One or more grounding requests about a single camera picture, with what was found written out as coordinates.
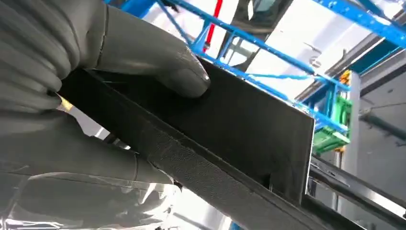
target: gloved hand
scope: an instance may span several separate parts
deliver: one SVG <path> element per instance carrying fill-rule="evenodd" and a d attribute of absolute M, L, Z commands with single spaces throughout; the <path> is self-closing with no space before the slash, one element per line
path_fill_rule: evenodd
<path fill-rule="evenodd" d="M 14 173 L 171 183 L 132 152 L 84 135 L 55 110 L 56 92 L 72 70 L 86 68 L 158 76 L 199 97 L 210 80 L 182 41 L 102 0 L 0 0 L 0 36 L 0 161 L 26 166 Z"/>

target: blue steel beam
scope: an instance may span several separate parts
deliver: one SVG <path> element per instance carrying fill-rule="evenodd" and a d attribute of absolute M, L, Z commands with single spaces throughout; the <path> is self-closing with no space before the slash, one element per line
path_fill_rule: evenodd
<path fill-rule="evenodd" d="M 189 39 L 185 31 L 179 26 L 179 24 L 175 21 L 175 19 L 172 17 L 172 15 L 169 13 L 169 11 L 166 9 L 164 3 L 161 0 L 157 0 L 158 5 L 162 9 L 162 11 L 166 14 L 166 16 L 169 18 L 170 22 L 176 27 L 180 35 L 185 39 L 186 43 L 191 46 L 192 41 Z"/>
<path fill-rule="evenodd" d="M 259 78 L 277 78 L 277 79 L 294 79 L 294 80 L 306 80 L 311 78 L 317 81 L 326 82 L 326 79 L 314 75 L 299 76 L 299 75 L 273 75 L 273 74 L 257 74 L 257 73 L 249 73 L 248 75 Z"/>
<path fill-rule="evenodd" d="M 281 51 L 279 51 L 279 50 L 265 44 L 265 42 L 263 42 L 262 40 L 259 40 L 256 37 L 244 32 L 244 31 L 239 30 L 238 28 L 236 28 L 234 26 L 231 26 L 231 25 L 226 24 L 225 22 L 222 22 L 221 20 L 209 15 L 208 13 L 200 10 L 199 8 L 189 4 L 187 2 L 184 2 L 182 0 L 167 0 L 167 1 L 172 2 L 172 3 L 176 4 L 176 5 L 179 5 L 179 6 L 183 7 L 185 9 L 189 10 L 190 12 L 200 16 L 204 20 L 209 20 L 211 23 L 213 23 L 213 24 L 215 24 L 215 25 L 217 25 L 219 27 L 222 27 L 223 29 L 225 29 L 227 31 L 233 32 L 235 34 L 235 36 L 239 36 L 239 37 L 243 38 L 244 40 L 246 40 L 246 41 L 248 41 L 248 42 L 250 42 L 252 44 L 257 45 L 259 48 L 264 49 L 264 50 L 274 54 L 275 56 L 279 57 L 280 59 L 282 59 L 282 60 L 288 62 L 289 64 L 291 64 L 291 65 L 305 71 L 308 74 L 315 75 L 315 76 L 321 77 L 323 79 L 326 79 L 327 81 L 338 85 L 341 90 L 344 90 L 344 91 L 349 91 L 350 90 L 350 88 L 347 85 L 344 85 L 344 84 L 340 83 L 336 79 L 331 78 L 331 77 L 329 77 L 327 75 L 324 75 L 324 74 L 317 73 L 309 65 L 307 65 L 307 64 L 305 64 L 305 63 L 303 63 L 303 62 L 301 62 L 301 61 L 299 61 L 299 60 L 297 60 L 297 59 L 295 59 L 295 58 L 293 58 L 293 57 L 291 57 L 291 56 L 289 56 L 289 55 L 287 55 L 285 53 L 282 53 Z M 162 3 L 161 0 L 157 0 L 157 2 L 160 5 L 163 6 L 163 3 Z"/>
<path fill-rule="evenodd" d="M 334 13 L 371 30 L 373 33 L 384 37 L 388 41 L 406 48 L 406 33 L 391 21 L 380 18 L 377 15 L 365 12 L 360 7 L 346 0 L 313 0 L 318 4 L 330 9 Z"/>

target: black plastic part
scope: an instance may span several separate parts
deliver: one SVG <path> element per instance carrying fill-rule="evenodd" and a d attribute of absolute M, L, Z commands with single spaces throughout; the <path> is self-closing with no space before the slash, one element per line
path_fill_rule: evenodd
<path fill-rule="evenodd" d="M 84 70 L 72 73 L 60 93 L 246 229 L 330 229 L 299 206 L 312 118 L 210 63 L 203 66 L 212 86 L 197 100 L 151 78 L 103 79 Z M 265 187 L 270 177 L 273 192 Z"/>

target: blue metal frame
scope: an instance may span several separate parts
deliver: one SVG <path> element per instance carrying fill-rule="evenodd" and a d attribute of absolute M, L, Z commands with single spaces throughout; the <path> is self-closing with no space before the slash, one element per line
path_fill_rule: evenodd
<path fill-rule="evenodd" d="M 365 12 L 357 5 L 354 5 L 354 3 L 348 2 L 346 0 L 313 0 L 313 1 L 371 30 L 375 34 L 384 37 L 388 41 L 391 41 L 392 43 L 402 48 L 406 48 L 405 30 L 396 23 L 393 23 L 391 20 L 382 18 L 379 15 L 373 15 L 372 13 L 376 11 L 375 8 L 377 7 L 374 4 L 373 4 L 374 7 L 372 7 L 370 4 L 365 4 L 366 2 L 369 2 L 368 0 L 361 1 L 365 4 L 364 5 L 365 7 L 367 6 L 372 7 L 371 9 L 369 9 L 371 12 Z"/>
<path fill-rule="evenodd" d="M 367 72 L 394 52 L 406 47 L 405 26 L 387 18 L 383 11 L 371 0 L 359 0 L 363 7 L 370 12 L 364 12 L 359 6 L 346 0 L 313 1 L 385 38 L 380 44 L 349 66 L 350 70 L 358 74 Z M 329 86 L 324 85 L 306 98 L 303 103 L 307 105 L 315 104 L 329 95 L 329 90 L 331 90 Z"/>
<path fill-rule="evenodd" d="M 346 132 L 348 131 L 348 128 L 344 125 L 341 125 L 339 123 L 332 121 L 330 119 L 330 117 L 332 114 L 331 108 L 335 104 L 335 98 L 336 98 L 337 92 L 338 91 L 347 92 L 350 90 L 349 86 L 342 84 L 338 80 L 331 78 L 327 75 L 317 73 L 311 66 L 309 66 L 287 54 L 284 54 L 283 52 L 265 44 L 265 42 L 263 42 L 262 40 L 259 40 L 256 37 L 244 32 L 244 31 L 241 31 L 236 27 L 233 27 L 229 24 L 222 22 L 221 20 L 207 14 L 206 12 L 203 12 L 202 10 L 198 9 L 197 7 L 191 5 L 187 2 L 184 2 L 183 0 L 168 0 L 168 1 L 187 9 L 188 11 L 200 16 L 204 20 L 202 31 L 200 32 L 198 37 L 195 39 L 195 41 L 192 42 L 190 40 L 190 38 L 186 35 L 186 33 L 183 31 L 183 29 L 176 23 L 173 16 L 165 8 L 163 2 L 161 0 L 156 1 L 158 3 L 158 5 L 162 8 L 164 13 L 168 16 L 169 20 L 175 25 L 175 27 L 179 31 L 180 35 L 185 39 L 186 43 L 189 45 L 189 47 L 195 54 L 213 62 L 217 66 L 237 75 L 238 77 L 241 77 L 243 80 L 247 81 L 248 83 L 250 83 L 252 85 L 255 85 L 256 87 L 268 92 L 269 94 L 274 95 L 274 96 L 286 101 L 287 103 L 291 104 L 292 106 L 297 107 L 297 108 L 307 112 L 308 114 L 310 114 L 311 116 L 313 116 L 315 118 L 317 130 L 321 127 L 329 126 L 342 134 L 346 134 Z M 226 53 L 232 40 L 235 37 L 240 37 L 241 39 L 248 41 L 252 44 L 255 44 L 259 48 L 266 50 L 269 53 L 274 54 L 275 56 L 281 58 L 282 60 L 290 63 L 291 65 L 305 71 L 308 75 L 303 75 L 303 76 L 280 75 L 280 76 L 277 76 L 277 75 L 244 73 L 228 64 L 223 63 L 219 58 L 214 58 L 214 57 L 207 55 L 206 53 L 204 53 L 203 47 L 204 47 L 204 41 L 205 41 L 205 38 L 207 35 L 208 28 L 210 27 L 211 24 L 215 24 L 215 25 L 225 29 L 226 31 L 228 31 L 228 33 L 231 34 L 229 39 L 226 41 L 225 47 L 222 50 L 220 50 L 219 57 L 222 57 Z M 328 109 L 325 111 L 315 111 L 311 106 L 306 105 L 306 103 L 298 102 L 298 101 L 288 98 L 285 94 L 279 92 L 278 90 L 256 80 L 255 77 L 268 77 L 268 78 L 277 78 L 277 79 L 289 78 L 289 79 L 295 79 L 295 80 L 305 80 L 308 78 L 312 78 L 316 81 L 322 82 L 324 85 L 326 85 L 328 87 L 329 92 L 330 92 L 329 95 L 331 95 L 329 97 L 330 102 L 329 102 Z"/>

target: yellow part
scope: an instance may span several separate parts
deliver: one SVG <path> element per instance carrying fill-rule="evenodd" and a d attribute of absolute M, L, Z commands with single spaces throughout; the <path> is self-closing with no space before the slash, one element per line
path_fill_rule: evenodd
<path fill-rule="evenodd" d="M 339 81 L 343 84 L 350 84 L 351 70 L 346 70 L 339 78 Z"/>
<path fill-rule="evenodd" d="M 65 98 L 61 97 L 61 99 L 62 99 L 61 105 L 66 109 L 66 111 L 69 111 L 73 107 L 73 105 L 70 102 L 68 102 Z"/>

